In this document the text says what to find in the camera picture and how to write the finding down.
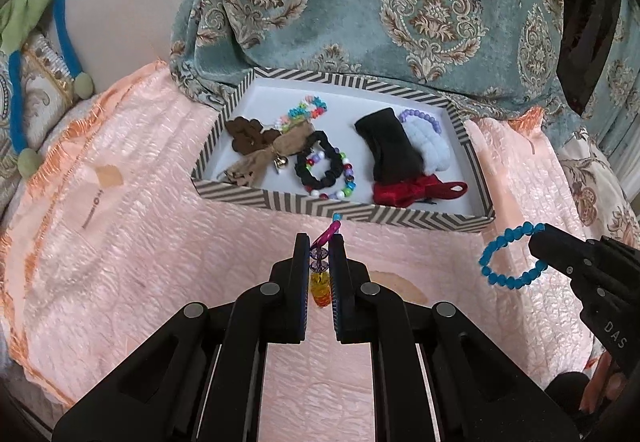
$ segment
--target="black scrunchie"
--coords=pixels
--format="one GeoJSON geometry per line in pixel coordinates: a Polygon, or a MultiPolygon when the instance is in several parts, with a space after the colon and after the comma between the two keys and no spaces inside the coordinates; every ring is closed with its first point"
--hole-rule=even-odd
{"type": "Polygon", "coordinates": [[[409,142],[393,109],[387,107],[355,123],[358,135],[373,153],[373,179],[380,184],[398,184],[422,174],[422,156],[409,142]]]}
{"type": "Polygon", "coordinates": [[[315,131],[306,139],[305,148],[298,153],[296,157],[295,170],[305,187],[319,191],[320,189],[331,187],[335,184],[335,181],[342,174],[342,158],[340,158],[340,154],[336,152],[334,147],[329,144],[329,140],[324,131],[315,131]],[[324,151],[324,158],[331,161],[329,169],[324,172],[324,177],[322,177],[321,180],[318,180],[311,174],[311,171],[306,168],[306,158],[312,153],[312,147],[316,142],[320,144],[320,147],[324,151]]]}

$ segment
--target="screw head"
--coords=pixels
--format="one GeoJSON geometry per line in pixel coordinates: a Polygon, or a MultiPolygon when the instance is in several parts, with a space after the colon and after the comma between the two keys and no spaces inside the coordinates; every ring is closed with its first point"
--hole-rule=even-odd
{"type": "Polygon", "coordinates": [[[367,296],[374,296],[380,292],[380,285],[378,283],[373,283],[372,281],[367,281],[360,285],[360,290],[362,290],[362,293],[367,296]]]}
{"type": "Polygon", "coordinates": [[[456,308],[448,301],[443,301],[436,306],[436,312],[442,317],[453,317],[456,314],[456,308]]]}
{"type": "Polygon", "coordinates": [[[200,303],[189,303],[182,313],[186,315],[189,319],[194,319],[195,317],[200,317],[204,312],[204,306],[200,303]]]}
{"type": "Polygon", "coordinates": [[[262,286],[260,287],[260,292],[265,296],[274,296],[278,292],[280,292],[280,285],[278,285],[273,281],[262,283],[262,286]]]}

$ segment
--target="gold bell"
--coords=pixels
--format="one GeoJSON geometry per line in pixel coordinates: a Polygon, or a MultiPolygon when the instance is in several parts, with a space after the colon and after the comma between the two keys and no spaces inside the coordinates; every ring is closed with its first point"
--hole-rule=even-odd
{"type": "Polygon", "coordinates": [[[289,165],[289,159],[282,155],[276,155],[273,159],[273,163],[276,166],[276,171],[280,174],[280,171],[289,165]]]}

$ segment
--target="striped box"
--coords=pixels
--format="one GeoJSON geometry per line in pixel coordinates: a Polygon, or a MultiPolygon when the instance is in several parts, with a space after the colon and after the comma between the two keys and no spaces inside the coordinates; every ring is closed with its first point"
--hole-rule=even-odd
{"type": "Polygon", "coordinates": [[[191,172],[191,180],[198,194],[205,199],[237,203],[238,205],[250,205],[252,207],[284,211],[286,213],[323,216],[326,218],[331,218],[334,213],[340,213],[343,219],[352,219],[354,221],[401,225],[403,227],[413,227],[416,229],[460,232],[481,231],[495,219],[494,205],[489,196],[489,191],[478,163],[476,152],[466,134],[465,127],[458,116],[458,112],[449,101],[436,94],[401,88],[357,75],[301,72],[300,70],[275,68],[254,68],[242,80],[222,108],[218,119],[207,136],[204,147],[200,151],[196,165],[191,172]],[[359,88],[394,95],[415,100],[416,102],[424,102],[433,106],[446,108],[458,140],[466,153],[476,178],[475,181],[480,192],[482,209],[484,211],[482,216],[464,216],[415,209],[400,209],[398,207],[385,207],[384,205],[348,202],[345,200],[319,200],[306,195],[281,193],[253,187],[238,187],[228,183],[203,179],[213,149],[225,128],[224,123],[231,117],[231,114],[242,99],[244,92],[256,76],[336,84],[338,86],[347,86],[349,88],[359,88]]]}

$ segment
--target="patterned cushion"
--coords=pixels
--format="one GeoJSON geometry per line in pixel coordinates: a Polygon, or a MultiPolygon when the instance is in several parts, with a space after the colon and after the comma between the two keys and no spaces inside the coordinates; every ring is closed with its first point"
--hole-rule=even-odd
{"type": "MultiPolygon", "coordinates": [[[[17,155],[9,138],[9,107],[13,88],[8,57],[0,52],[0,215],[20,182],[17,155]]],[[[37,31],[22,48],[24,125],[30,147],[38,149],[47,133],[74,103],[73,84],[64,60],[37,31]]]]}

